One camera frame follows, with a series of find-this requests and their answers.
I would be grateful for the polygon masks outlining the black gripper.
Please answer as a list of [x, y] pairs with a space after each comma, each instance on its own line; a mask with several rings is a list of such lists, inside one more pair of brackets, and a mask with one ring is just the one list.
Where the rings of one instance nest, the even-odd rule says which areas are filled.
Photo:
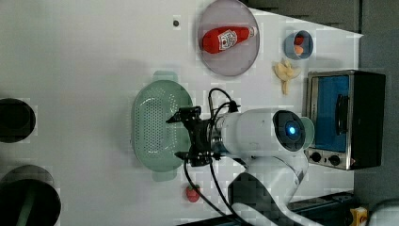
[[188, 121], [187, 131], [191, 142], [189, 152], [177, 152], [175, 156], [182, 160], [189, 159], [192, 167], [210, 164], [214, 155], [210, 141], [211, 121], [201, 120], [200, 114], [200, 106], [181, 107], [166, 120], [166, 123]]

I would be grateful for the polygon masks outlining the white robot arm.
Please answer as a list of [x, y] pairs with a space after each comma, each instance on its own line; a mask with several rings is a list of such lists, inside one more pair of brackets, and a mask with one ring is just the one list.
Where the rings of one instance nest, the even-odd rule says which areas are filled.
[[190, 148], [177, 152], [184, 166], [210, 166], [228, 157], [245, 170], [234, 177], [223, 199], [244, 225], [323, 226], [288, 208], [309, 162], [305, 149], [312, 138], [304, 118], [277, 108], [200, 118], [200, 108], [179, 109], [167, 122], [180, 122], [188, 131]]

